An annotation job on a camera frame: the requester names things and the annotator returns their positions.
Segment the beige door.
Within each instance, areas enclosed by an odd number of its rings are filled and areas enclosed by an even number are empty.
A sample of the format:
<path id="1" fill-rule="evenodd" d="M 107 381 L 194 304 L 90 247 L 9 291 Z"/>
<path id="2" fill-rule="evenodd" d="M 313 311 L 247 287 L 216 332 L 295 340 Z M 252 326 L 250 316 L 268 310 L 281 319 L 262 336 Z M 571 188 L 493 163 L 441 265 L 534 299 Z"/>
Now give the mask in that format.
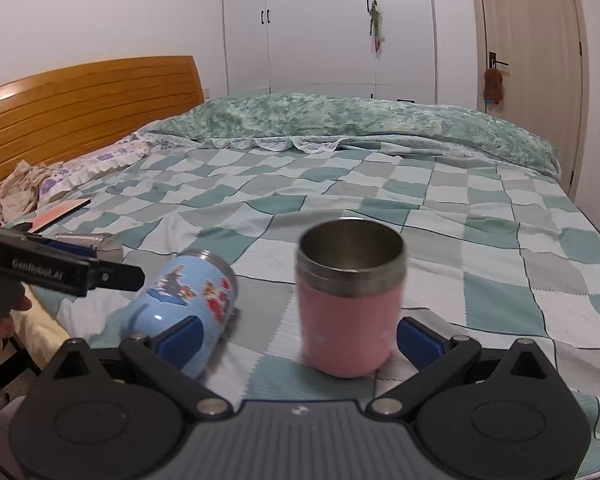
<path id="1" fill-rule="evenodd" d="M 577 193 L 588 119 L 588 40 L 581 0 L 474 0 L 478 71 L 490 51 L 507 63 L 503 101 L 482 110 L 557 150 L 562 189 Z"/>

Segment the checkered teal blanket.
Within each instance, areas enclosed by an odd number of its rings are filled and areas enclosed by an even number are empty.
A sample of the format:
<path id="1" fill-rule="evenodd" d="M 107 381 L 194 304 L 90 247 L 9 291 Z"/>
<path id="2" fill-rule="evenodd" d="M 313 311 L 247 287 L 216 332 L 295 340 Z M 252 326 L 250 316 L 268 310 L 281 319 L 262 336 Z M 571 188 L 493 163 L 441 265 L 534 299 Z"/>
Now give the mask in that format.
<path id="1" fill-rule="evenodd" d="M 544 169 L 159 148 L 73 197 L 48 235 L 146 282 L 36 293 L 27 478 L 600 479 L 600 234 Z"/>

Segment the pink steel cup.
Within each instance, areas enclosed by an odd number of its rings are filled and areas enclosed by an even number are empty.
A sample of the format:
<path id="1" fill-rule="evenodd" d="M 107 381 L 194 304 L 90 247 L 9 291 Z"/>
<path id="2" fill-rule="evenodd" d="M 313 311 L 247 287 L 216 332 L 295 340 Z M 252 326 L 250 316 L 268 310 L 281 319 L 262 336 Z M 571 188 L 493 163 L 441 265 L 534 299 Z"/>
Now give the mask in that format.
<path id="1" fill-rule="evenodd" d="M 355 218 L 312 226 L 298 241 L 301 348 L 340 378 L 372 374 L 391 356 L 406 282 L 406 245 L 383 224 Z"/>

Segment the green patterned duvet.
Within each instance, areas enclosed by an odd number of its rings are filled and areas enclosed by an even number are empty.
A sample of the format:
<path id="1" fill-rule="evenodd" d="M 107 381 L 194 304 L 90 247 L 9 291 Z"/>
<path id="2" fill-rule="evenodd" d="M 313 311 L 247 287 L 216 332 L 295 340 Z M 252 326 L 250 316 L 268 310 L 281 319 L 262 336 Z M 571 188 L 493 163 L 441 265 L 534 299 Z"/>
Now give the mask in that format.
<path id="1" fill-rule="evenodd" d="M 138 130 L 219 148 L 256 144 L 315 153 L 340 142 L 377 148 L 390 143 L 415 154 L 493 158 L 555 180 L 557 150 L 528 130 L 457 105 L 319 96 L 299 92 L 228 96 Z"/>

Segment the brown hanging plush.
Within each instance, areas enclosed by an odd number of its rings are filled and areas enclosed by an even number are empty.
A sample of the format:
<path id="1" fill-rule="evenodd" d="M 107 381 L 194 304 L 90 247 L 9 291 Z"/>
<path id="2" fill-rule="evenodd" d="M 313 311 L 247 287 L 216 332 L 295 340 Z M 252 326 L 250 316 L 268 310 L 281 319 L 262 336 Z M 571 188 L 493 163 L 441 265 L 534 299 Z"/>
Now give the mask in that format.
<path id="1" fill-rule="evenodd" d="M 494 105 L 503 101 L 503 75 L 496 67 L 484 72 L 483 99 Z"/>

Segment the wooden headboard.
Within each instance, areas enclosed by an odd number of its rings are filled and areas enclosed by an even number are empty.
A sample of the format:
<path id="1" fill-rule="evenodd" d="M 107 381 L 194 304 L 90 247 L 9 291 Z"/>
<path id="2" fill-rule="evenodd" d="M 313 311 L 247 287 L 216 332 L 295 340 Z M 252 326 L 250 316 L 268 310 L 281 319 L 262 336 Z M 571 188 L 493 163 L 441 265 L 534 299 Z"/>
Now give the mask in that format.
<path id="1" fill-rule="evenodd" d="M 0 185 L 22 160 L 64 162 L 203 102 L 189 55 L 117 58 L 2 84 Z"/>

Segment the crumpled beige cloth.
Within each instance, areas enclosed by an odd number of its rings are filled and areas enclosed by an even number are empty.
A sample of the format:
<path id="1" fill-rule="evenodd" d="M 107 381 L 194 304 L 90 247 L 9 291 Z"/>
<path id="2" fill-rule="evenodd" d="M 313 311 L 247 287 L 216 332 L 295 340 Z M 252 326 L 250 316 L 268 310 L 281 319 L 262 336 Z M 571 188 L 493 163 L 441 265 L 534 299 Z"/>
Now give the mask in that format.
<path id="1" fill-rule="evenodd" d="M 35 210 L 43 182 L 60 167 L 60 162 L 51 165 L 18 162 L 0 185 L 0 226 Z"/>

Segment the plain steel cup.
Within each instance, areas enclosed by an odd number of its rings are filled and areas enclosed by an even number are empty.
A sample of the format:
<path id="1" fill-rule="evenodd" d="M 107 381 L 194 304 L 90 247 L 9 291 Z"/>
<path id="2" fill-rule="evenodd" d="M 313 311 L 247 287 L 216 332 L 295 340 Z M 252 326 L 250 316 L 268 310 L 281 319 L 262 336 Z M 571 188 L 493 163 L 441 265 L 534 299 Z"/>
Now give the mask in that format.
<path id="1" fill-rule="evenodd" d="M 114 237 L 114 234 L 76 234 L 60 233 L 53 236 L 54 240 L 74 246 L 89 249 L 100 260 L 110 262 L 123 262 L 122 244 Z"/>

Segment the green hanging ornament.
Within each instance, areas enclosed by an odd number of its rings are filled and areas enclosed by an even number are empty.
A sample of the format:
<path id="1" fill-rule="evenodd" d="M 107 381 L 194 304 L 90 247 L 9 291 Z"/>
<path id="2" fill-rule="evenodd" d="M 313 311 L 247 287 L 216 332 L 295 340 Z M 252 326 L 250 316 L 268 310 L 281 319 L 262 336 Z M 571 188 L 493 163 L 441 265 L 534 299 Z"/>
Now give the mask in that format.
<path id="1" fill-rule="evenodd" d="M 374 53 L 380 55 L 382 44 L 385 41 L 382 32 L 382 13 L 377 0 L 367 0 L 367 13 L 370 16 L 370 38 Z"/>

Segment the floral pillow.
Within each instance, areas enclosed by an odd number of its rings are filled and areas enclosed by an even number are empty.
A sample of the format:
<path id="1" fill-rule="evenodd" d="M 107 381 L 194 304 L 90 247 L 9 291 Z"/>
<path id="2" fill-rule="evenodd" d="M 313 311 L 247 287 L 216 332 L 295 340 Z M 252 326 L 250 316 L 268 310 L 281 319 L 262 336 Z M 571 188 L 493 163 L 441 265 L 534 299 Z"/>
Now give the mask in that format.
<path id="1" fill-rule="evenodd" d="M 104 148 L 62 162 L 38 189 L 38 206 L 59 200 L 97 177 L 135 164 L 147 156 L 151 148 L 149 140 L 133 133 Z"/>

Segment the blue cartoon steel cup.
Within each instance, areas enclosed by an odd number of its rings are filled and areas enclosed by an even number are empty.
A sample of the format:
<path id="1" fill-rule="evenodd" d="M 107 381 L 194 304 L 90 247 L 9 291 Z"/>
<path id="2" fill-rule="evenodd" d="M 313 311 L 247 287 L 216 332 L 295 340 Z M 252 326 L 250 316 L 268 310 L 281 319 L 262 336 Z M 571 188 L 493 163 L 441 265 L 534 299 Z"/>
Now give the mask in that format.
<path id="1" fill-rule="evenodd" d="M 182 252 L 129 304 L 121 337 L 143 335 L 149 348 L 185 375 L 204 374 L 234 316 L 238 281 L 208 250 Z"/>

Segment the white wardrobe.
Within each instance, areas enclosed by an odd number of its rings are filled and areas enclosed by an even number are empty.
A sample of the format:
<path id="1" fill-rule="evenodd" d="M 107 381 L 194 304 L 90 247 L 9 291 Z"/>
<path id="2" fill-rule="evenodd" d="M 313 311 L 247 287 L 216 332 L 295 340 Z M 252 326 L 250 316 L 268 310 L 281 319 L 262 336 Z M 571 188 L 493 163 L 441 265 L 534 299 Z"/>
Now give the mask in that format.
<path id="1" fill-rule="evenodd" d="M 223 0 L 228 93 L 436 102 L 432 0 L 377 1 L 380 55 L 367 0 Z"/>

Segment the pink notebook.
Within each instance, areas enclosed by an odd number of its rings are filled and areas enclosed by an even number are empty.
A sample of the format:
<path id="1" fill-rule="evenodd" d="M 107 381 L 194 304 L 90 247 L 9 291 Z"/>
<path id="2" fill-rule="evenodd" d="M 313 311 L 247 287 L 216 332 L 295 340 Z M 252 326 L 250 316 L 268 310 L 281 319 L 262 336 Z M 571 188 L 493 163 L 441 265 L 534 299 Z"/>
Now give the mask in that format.
<path id="1" fill-rule="evenodd" d="M 80 198 L 79 200 L 63 200 L 59 204 L 39 212 L 32 220 L 30 220 L 29 223 L 31 226 L 29 228 L 29 232 L 41 232 L 48 226 L 51 226 L 61 219 L 66 218 L 69 214 L 76 212 L 89 203 L 91 203 L 89 198 Z"/>

